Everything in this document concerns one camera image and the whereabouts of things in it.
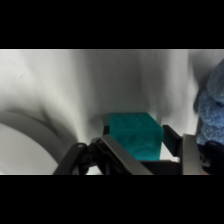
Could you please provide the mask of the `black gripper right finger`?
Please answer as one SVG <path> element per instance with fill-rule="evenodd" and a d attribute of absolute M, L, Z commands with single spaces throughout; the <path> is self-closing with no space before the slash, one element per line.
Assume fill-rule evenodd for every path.
<path fill-rule="evenodd" d="M 164 125 L 163 143 L 173 157 L 178 157 L 178 172 L 181 175 L 201 175 L 202 165 L 194 135 L 179 136 L 170 126 Z"/>

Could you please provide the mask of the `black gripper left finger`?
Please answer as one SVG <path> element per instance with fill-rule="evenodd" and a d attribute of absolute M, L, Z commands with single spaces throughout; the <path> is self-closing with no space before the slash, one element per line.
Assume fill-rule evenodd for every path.
<path fill-rule="evenodd" d="M 152 175 L 109 134 L 93 139 L 89 145 L 74 144 L 54 175 L 86 175 L 94 166 L 103 175 Z"/>

